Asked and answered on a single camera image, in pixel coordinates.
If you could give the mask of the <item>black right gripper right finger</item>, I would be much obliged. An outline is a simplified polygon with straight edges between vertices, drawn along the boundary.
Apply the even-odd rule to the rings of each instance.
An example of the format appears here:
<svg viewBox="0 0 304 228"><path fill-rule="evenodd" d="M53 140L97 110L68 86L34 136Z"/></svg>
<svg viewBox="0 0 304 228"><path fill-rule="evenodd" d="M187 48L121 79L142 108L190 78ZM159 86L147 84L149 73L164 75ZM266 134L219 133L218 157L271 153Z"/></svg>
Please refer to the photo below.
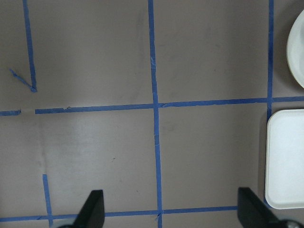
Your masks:
<svg viewBox="0 0 304 228"><path fill-rule="evenodd" d="M237 193L237 217L243 228L285 227L250 188L240 187Z"/></svg>

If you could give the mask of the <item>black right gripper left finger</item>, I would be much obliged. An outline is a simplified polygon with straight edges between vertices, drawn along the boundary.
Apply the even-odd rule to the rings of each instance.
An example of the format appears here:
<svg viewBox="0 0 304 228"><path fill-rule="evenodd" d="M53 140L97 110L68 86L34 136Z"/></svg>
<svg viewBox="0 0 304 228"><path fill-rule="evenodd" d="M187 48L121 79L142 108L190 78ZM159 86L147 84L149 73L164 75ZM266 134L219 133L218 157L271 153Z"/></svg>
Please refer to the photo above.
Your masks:
<svg viewBox="0 0 304 228"><path fill-rule="evenodd" d="M78 216L73 222L74 228L102 228L105 222L104 195L102 190L93 190L89 194Z"/></svg>

